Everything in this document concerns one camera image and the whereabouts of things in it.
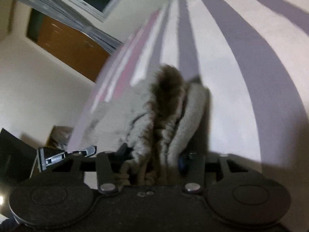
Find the grey pants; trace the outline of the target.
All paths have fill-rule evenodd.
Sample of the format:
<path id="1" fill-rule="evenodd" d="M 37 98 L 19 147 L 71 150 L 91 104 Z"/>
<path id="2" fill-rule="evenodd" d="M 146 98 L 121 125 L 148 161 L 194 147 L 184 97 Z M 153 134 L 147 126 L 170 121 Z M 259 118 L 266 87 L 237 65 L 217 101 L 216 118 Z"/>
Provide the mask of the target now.
<path id="1" fill-rule="evenodd" d="M 129 156 L 114 173 L 121 185 L 179 184 L 180 154 L 198 130 L 207 102 L 203 85 L 161 66 L 119 98 L 98 103 L 80 147 L 117 152 L 126 145 Z"/>

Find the striped pink grey bedsheet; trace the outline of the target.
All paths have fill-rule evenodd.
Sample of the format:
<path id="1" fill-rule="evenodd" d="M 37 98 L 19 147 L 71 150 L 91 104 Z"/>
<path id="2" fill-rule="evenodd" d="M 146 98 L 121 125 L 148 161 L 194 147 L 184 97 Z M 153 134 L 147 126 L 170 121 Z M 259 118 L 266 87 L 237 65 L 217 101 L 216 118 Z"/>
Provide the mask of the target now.
<path id="1" fill-rule="evenodd" d="M 283 224 L 308 231 L 308 0 L 168 1 L 104 65 L 69 149 L 79 149 L 98 103 L 161 63 L 210 90 L 209 150 L 286 186 Z"/>

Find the grey left curtain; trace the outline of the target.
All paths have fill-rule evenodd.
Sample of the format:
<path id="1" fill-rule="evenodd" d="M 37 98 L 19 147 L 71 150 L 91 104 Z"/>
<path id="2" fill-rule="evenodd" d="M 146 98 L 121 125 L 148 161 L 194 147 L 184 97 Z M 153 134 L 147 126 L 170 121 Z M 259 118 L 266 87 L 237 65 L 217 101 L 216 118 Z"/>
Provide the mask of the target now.
<path id="1" fill-rule="evenodd" d="M 18 0 L 25 5 L 53 18 L 59 22 L 86 34 L 108 53 L 112 54 L 121 42 L 95 27 L 77 10 L 61 0 Z"/>

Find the black box on floor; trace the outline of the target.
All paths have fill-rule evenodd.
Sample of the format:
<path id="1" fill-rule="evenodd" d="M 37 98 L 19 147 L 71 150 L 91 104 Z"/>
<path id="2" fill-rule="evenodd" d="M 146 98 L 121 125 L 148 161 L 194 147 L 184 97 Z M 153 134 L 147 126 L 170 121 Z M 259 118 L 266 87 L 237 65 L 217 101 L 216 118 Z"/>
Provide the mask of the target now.
<path id="1" fill-rule="evenodd" d="M 19 183 L 29 179 L 36 156 L 35 148 L 1 130 L 1 180 Z"/>

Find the brown wooden door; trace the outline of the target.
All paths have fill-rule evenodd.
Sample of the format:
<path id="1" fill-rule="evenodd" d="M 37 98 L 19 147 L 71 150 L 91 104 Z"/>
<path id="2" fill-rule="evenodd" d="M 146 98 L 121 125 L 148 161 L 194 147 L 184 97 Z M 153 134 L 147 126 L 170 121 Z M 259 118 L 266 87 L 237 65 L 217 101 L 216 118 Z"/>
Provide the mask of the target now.
<path id="1" fill-rule="evenodd" d="M 95 82 L 110 54 L 87 35 L 32 9 L 27 37 Z"/>

